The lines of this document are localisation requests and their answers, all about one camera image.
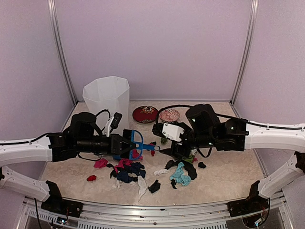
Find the blue dustpan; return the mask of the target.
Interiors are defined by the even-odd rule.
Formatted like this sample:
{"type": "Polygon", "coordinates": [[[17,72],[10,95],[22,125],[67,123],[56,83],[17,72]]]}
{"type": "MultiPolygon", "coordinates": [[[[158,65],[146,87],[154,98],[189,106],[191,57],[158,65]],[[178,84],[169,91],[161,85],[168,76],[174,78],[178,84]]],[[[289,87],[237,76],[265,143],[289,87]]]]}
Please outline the blue dustpan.
{"type": "Polygon", "coordinates": [[[122,157],[121,155],[114,155],[112,156],[113,160],[116,160],[116,161],[120,161],[122,159],[124,159],[124,157],[122,157]]]}

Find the blue hand brush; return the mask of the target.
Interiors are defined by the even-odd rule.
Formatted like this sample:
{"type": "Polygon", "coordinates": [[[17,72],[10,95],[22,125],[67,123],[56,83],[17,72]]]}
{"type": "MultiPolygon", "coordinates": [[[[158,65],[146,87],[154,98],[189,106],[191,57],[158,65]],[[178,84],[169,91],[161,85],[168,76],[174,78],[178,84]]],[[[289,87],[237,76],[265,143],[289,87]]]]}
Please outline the blue hand brush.
{"type": "Polygon", "coordinates": [[[157,146],[155,142],[150,144],[144,143],[143,135],[137,130],[124,129],[123,137],[129,140],[133,145],[129,143],[123,143],[124,153],[121,154],[121,158],[129,159],[131,161],[142,160],[144,150],[148,151],[160,151],[160,146],[157,146]]]}

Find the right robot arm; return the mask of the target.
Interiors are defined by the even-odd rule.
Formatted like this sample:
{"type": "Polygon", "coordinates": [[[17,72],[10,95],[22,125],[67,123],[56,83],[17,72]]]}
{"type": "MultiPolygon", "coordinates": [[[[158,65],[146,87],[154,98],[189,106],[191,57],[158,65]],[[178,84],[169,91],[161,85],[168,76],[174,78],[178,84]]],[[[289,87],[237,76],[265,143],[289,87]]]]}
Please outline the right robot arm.
{"type": "Polygon", "coordinates": [[[187,105],[185,116],[189,124],[155,122],[152,133],[172,142],[164,154],[187,158],[193,149],[244,151],[248,149],[283,149],[294,154],[275,172],[251,185],[244,208],[255,211],[263,200],[305,174],[305,125],[264,124],[225,116],[220,121],[210,104],[187,105]]]}

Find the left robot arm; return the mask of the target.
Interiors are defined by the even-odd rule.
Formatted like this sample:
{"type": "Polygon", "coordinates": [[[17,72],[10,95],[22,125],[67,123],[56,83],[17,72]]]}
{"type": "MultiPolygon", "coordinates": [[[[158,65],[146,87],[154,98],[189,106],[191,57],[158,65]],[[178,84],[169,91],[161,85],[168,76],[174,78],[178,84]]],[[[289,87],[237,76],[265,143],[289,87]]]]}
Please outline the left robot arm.
{"type": "Polygon", "coordinates": [[[97,115],[81,112],[72,116],[70,126],[62,132],[45,133],[35,139],[1,141],[0,187],[40,202],[48,202],[56,212],[62,212],[67,202],[62,198],[57,184],[39,181],[9,168],[23,162],[61,162],[76,158],[81,153],[96,156],[120,156],[132,153],[140,145],[134,142],[134,131],[125,129],[123,135],[114,134],[122,114],[109,117],[106,127],[96,124],[97,115]]]}

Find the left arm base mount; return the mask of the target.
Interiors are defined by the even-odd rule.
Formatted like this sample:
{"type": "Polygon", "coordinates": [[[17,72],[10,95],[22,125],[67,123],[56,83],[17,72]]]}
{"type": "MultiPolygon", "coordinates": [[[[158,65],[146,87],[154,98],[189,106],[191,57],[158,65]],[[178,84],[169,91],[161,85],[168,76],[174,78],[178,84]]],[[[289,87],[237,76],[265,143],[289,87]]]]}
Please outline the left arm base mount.
{"type": "Polygon", "coordinates": [[[49,188],[49,197],[41,203],[41,208],[67,217],[79,218],[83,209],[83,203],[64,199],[54,182],[46,181],[49,188]]]}

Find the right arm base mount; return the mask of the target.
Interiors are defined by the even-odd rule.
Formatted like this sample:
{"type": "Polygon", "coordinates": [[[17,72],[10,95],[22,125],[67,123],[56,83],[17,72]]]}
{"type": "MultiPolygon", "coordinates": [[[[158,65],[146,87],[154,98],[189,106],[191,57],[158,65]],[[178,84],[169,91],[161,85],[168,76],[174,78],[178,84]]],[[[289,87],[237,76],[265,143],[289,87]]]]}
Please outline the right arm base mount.
{"type": "Polygon", "coordinates": [[[254,182],[249,191],[249,196],[244,199],[230,201],[227,203],[230,217],[237,217],[261,211],[270,207],[270,198],[259,196],[258,185],[260,181],[254,182]]]}

